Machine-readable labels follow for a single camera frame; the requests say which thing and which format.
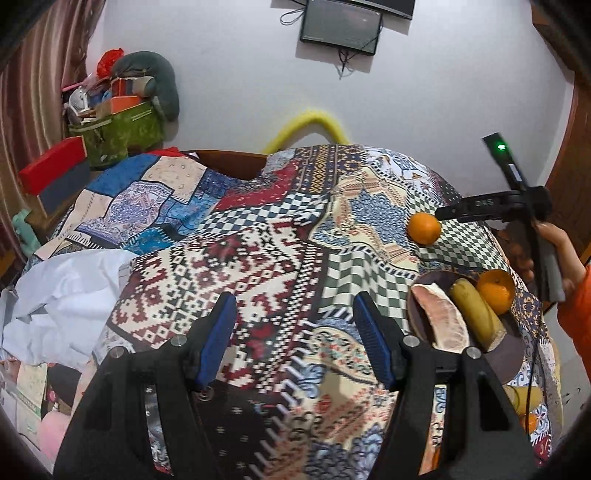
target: orange shirt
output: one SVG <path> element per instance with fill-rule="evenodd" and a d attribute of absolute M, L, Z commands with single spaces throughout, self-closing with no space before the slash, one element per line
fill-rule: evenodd
<path fill-rule="evenodd" d="M 591 378 L 591 265 L 585 278 L 568 301 L 558 306 L 558 323 L 573 339 L 574 347 L 583 359 L 587 376 Z"/>

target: wall-mounted tv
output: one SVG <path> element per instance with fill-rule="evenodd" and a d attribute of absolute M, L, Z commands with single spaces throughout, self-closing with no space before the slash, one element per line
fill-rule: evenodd
<path fill-rule="evenodd" d="M 413 18 L 414 0 L 350 0 L 356 4 L 364 4 L 399 17 Z"/>

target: plate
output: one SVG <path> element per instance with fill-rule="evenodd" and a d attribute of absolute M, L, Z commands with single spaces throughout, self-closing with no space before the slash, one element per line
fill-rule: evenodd
<path fill-rule="evenodd" d="M 443 270 L 425 273 L 419 276 L 415 280 L 415 283 L 420 283 L 423 285 L 436 283 L 446 293 L 446 295 L 449 296 L 450 288 L 459 278 L 467 278 L 473 285 L 476 285 L 476 282 L 471 278 Z M 427 314 L 415 299 L 412 289 L 409 290 L 409 293 L 410 295 L 408 296 L 407 301 L 407 312 L 410 326 L 416 336 L 432 345 L 435 342 L 435 337 L 433 335 L 431 323 L 429 323 Z M 525 343 L 521 337 L 521 334 L 519 333 L 517 320 L 511 311 L 508 311 L 503 315 L 499 315 L 499 320 L 505 326 L 507 334 L 501 340 L 499 345 L 497 345 L 494 350 L 485 353 L 484 357 L 488 361 L 489 365 L 501 383 L 506 384 L 513 380 L 521 369 L 525 353 Z M 470 327 L 468 327 L 468 334 L 470 335 L 470 345 L 478 347 L 484 352 L 484 349 L 472 335 Z"/>

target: banana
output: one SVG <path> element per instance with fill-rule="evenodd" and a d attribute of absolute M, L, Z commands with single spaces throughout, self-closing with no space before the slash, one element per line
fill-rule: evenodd
<path fill-rule="evenodd" d="M 509 385 L 503 385 L 503 388 L 517 414 L 520 416 L 525 415 L 527 413 L 525 411 L 527 408 L 525 405 L 527 401 L 527 387 L 510 387 Z M 535 410 L 535 408 L 542 403 L 543 399 L 542 389 L 540 387 L 531 387 L 530 411 Z"/>
<path fill-rule="evenodd" d="M 507 333 L 505 327 L 472 283 L 460 278 L 452 285 L 450 296 L 482 347 L 490 352 L 499 345 Z"/>

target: bed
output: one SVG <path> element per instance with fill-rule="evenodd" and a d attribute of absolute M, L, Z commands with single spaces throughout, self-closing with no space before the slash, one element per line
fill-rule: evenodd
<path fill-rule="evenodd" d="M 512 313 L 526 345 L 510 384 L 527 385 L 541 305 L 488 227 L 446 222 L 441 241 L 428 248 L 406 236 L 409 215 L 459 198 L 433 170 L 361 145 L 217 160 L 175 151 L 126 159 L 81 192 L 27 265 L 83 249 L 140 255 L 84 378 L 116 345 L 141 351 L 186 333 L 231 291 L 239 310 L 234 334 L 211 390 L 194 399 L 225 476 L 366 478 L 396 395 L 373 376 L 352 322 L 353 297 L 368 291 L 382 314 L 409 331 L 406 299 L 417 276 L 501 268 L 517 285 Z M 540 342 L 534 384 L 545 399 L 531 441 L 544 459 L 560 435 L 561 404 L 546 329 Z M 438 386 L 434 447 L 445 399 Z M 170 473 L 157 420 L 148 429 L 155 468 Z M 430 465 L 426 458 L 425 471 Z"/>

